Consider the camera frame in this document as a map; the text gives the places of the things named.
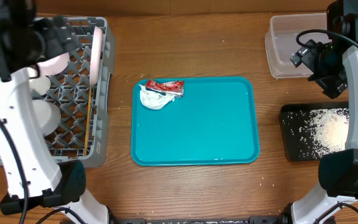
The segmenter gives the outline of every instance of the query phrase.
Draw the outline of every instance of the white crumpled tissue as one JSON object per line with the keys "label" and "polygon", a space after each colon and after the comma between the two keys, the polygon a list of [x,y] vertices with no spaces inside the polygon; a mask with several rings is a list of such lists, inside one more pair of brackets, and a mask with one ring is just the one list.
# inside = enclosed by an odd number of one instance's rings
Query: white crumpled tissue
{"label": "white crumpled tissue", "polygon": [[143,85],[140,86],[140,102],[143,106],[152,109],[159,110],[163,108],[167,103],[175,100],[175,95],[154,92],[152,90],[146,90],[146,87]]}

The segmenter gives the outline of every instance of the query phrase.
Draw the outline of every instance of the gray dish rack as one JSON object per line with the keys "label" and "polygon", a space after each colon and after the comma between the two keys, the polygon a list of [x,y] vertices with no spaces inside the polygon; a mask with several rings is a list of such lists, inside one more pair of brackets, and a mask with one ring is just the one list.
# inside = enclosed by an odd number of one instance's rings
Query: gray dish rack
{"label": "gray dish rack", "polygon": [[[74,159],[85,167],[101,166],[106,158],[109,128],[107,100],[109,80],[114,70],[116,38],[103,17],[67,17],[67,28],[79,39],[82,47],[70,52],[67,68],[49,77],[51,88],[44,96],[32,93],[35,100],[45,100],[60,108],[62,119],[58,128],[45,142],[56,162]],[[92,89],[89,86],[90,57],[94,27],[103,31],[99,80]],[[89,92],[92,91],[88,147],[85,149],[86,117]]]}

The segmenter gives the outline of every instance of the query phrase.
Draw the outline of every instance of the yellow stick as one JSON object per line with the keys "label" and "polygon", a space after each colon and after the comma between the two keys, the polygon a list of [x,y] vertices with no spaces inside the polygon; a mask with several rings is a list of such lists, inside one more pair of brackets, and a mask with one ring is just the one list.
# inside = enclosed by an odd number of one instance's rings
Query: yellow stick
{"label": "yellow stick", "polygon": [[88,152],[88,140],[90,135],[90,118],[91,118],[91,106],[92,106],[92,86],[89,86],[89,99],[88,99],[88,114],[86,115],[86,131],[85,131],[85,148],[84,148],[84,156]]}

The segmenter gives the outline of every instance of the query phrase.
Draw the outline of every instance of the teal tray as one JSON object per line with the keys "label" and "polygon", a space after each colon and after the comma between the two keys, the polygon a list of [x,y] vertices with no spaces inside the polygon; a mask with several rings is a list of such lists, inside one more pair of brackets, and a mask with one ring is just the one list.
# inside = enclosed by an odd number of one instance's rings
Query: teal tray
{"label": "teal tray", "polygon": [[254,92],[242,77],[174,78],[185,94],[160,110],[134,87],[131,154],[142,166],[246,164],[259,155]]}

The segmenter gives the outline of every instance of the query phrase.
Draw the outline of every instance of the black tray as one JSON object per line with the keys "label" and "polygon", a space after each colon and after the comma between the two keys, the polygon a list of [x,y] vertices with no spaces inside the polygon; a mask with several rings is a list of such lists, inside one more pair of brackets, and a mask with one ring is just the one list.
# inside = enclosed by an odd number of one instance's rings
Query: black tray
{"label": "black tray", "polygon": [[280,125],[287,158],[291,161],[320,160],[319,154],[313,150],[311,132],[304,129],[299,132],[299,129],[304,126],[305,121],[313,118],[309,113],[311,110],[340,108],[349,109],[349,102],[284,105],[281,108]]}

